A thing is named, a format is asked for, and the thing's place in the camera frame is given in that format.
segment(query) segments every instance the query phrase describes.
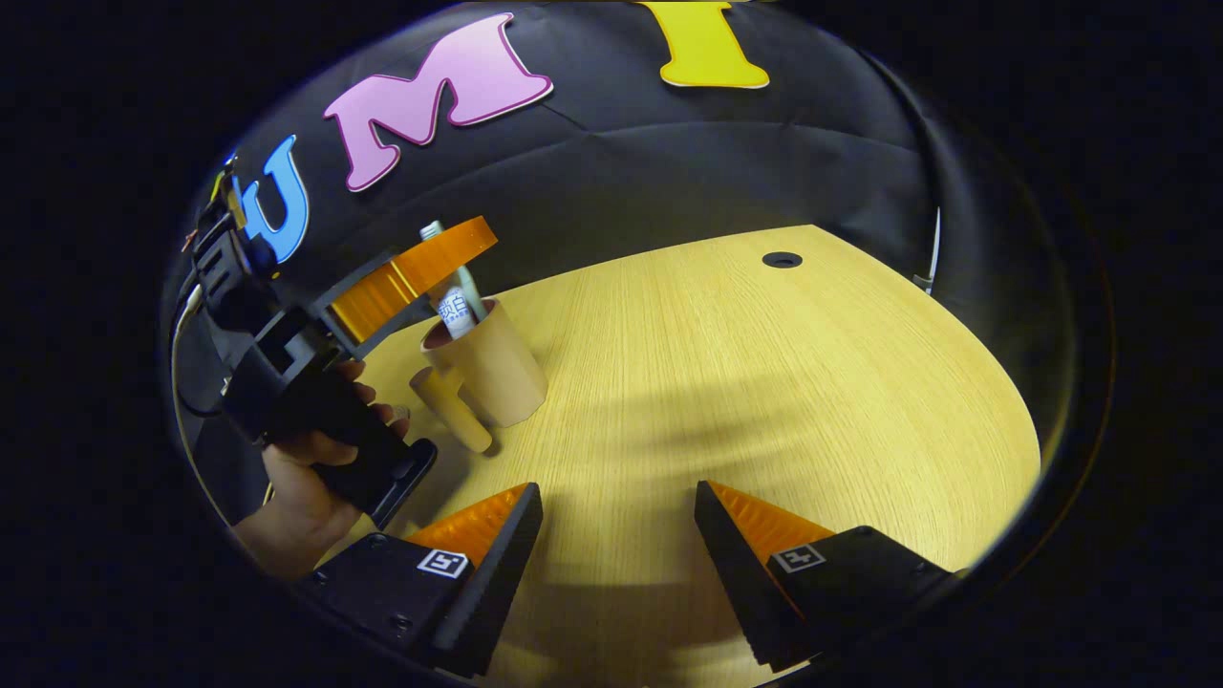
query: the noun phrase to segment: blue letter u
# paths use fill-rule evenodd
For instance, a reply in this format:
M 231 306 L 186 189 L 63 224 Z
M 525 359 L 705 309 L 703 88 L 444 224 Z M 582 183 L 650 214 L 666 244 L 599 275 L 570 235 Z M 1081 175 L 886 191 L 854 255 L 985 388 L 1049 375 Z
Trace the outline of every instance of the blue letter u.
M 263 165 L 263 174 L 272 175 L 272 180 L 280 191 L 280 198 L 285 202 L 285 221 L 278 229 L 268 225 L 268 218 L 263 215 L 259 207 L 259 182 L 252 181 L 242 193 L 242 211 L 246 213 L 246 235 L 254 238 L 262 233 L 276 253 L 276 262 L 283 263 L 294 254 L 306 236 L 306 225 L 309 224 L 309 200 L 306 198 L 306 187 L 302 177 L 297 174 L 297 165 L 294 164 L 292 148 L 297 141 L 297 134 L 284 139 L 276 149 L 268 156 Z

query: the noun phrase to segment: orange soft pad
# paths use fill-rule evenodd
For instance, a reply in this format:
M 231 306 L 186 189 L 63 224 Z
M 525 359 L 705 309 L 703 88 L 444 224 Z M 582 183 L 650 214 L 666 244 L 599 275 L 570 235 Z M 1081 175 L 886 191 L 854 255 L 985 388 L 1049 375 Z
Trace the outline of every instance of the orange soft pad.
M 484 555 L 493 546 L 493 540 L 505 525 L 505 519 L 510 518 L 510 511 L 514 510 L 519 496 L 526 489 L 527 484 L 523 483 L 505 492 L 498 492 L 482 502 L 476 502 L 466 510 L 417 530 L 406 540 L 422 547 L 462 552 L 467 555 L 473 567 L 479 568 Z
M 483 215 L 451 226 L 395 255 L 331 303 L 331 312 L 360 343 L 453 271 L 497 243 Z
M 767 566 L 769 556 L 777 552 L 835 535 L 822 525 L 796 517 L 763 500 L 712 480 L 707 483 L 713 489 L 713 494 L 718 496 L 722 507 L 735 522 L 735 527 L 752 549 L 752 554 L 759 560 L 761 566 Z

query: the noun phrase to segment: cable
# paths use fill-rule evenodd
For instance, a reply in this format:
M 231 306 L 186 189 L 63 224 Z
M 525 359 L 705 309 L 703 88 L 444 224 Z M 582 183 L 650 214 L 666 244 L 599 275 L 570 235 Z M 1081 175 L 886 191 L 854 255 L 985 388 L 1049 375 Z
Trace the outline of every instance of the cable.
M 218 418 L 218 417 L 221 415 L 221 406 L 220 404 L 216 404 L 215 409 L 212 409 L 212 411 L 208 411 L 208 412 L 201 412 L 199 409 L 192 407 L 191 403 L 187 402 L 187 400 L 185 400 L 182 397 L 182 395 L 179 395 L 179 403 L 182 404 L 182 408 L 186 409 L 188 414 L 191 414 L 191 415 L 193 415 L 193 417 L 196 417 L 198 419 L 208 420 L 210 418 Z
M 191 295 L 187 296 L 187 302 L 182 307 L 179 321 L 174 325 L 174 339 L 170 340 L 170 392 L 174 402 L 174 420 L 175 425 L 179 426 L 179 440 L 182 442 L 182 452 L 187 457 L 187 463 L 191 464 L 192 473 L 196 474 L 196 481 L 199 483 L 201 490 L 203 490 L 204 496 L 208 497 L 208 503 L 213 506 L 213 510 L 221 517 L 221 521 L 226 521 L 225 514 L 221 513 L 220 508 L 218 508 L 216 501 L 213 500 L 213 494 L 209 492 L 208 486 L 204 485 L 204 479 L 199 475 L 199 468 L 196 467 L 196 457 L 191 452 L 191 442 L 187 440 L 187 430 L 182 426 L 182 406 L 180 404 L 179 397 L 179 336 L 182 334 L 182 329 L 187 323 L 187 319 L 196 314 L 196 310 L 199 309 L 203 295 L 203 285 L 197 284 L 196 287 L 191 290 Z
M 934 249 L 929 257 L 929 286 L 926 293 L 934 290 L 934 270 L 938 269 L 938 244 L 943 238 L 943 208 L 934 208 Z
M 183 301 L 187 299 L 191 285 L 196 282 L 196 264 L 191 263 L 187 269 L 187 276 L 179 285 L 179 295 L 174 297 L 174 312 L 180 312 L 182 309 Z

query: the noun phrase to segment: black plastic mount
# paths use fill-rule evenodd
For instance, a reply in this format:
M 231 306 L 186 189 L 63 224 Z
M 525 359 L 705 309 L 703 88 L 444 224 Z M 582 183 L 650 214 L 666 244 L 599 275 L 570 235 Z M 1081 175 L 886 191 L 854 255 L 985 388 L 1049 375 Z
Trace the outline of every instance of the black plastic mount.
M 221 409 L 251 442 L 274 444 L 320 430 L 357 448 L 345 467 L 316 466 L 323 481 L 385 528 L 433 467 L 437 446 L 411 447 L 330 370 L 349 358 L 329 325 L 303 307 L 279 302 L 268 285 L 275 255 L 248 238 L 223 194 L 205 207 L 193 240 L 196 277 L 218 354 L 232 371 Z
M 756 661 L 774 671 L 893 624 L 951 578 L 867 525 L 775 552 L 762 567 L 706 481 L 696 523 Z
M 374 534 L 296 587 L 375 643 L 471 678 L 488 672 L 542 523 L 531 483 L 478 568 L 462 554 Z

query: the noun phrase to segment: screw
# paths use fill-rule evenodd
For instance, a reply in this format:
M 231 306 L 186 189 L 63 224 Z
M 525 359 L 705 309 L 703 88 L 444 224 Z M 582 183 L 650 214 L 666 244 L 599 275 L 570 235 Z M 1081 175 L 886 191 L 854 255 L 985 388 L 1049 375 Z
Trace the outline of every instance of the screw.
M 401 613 L 390 615 L 390 624 L 400 632 L 412 628 L 412 620 Z

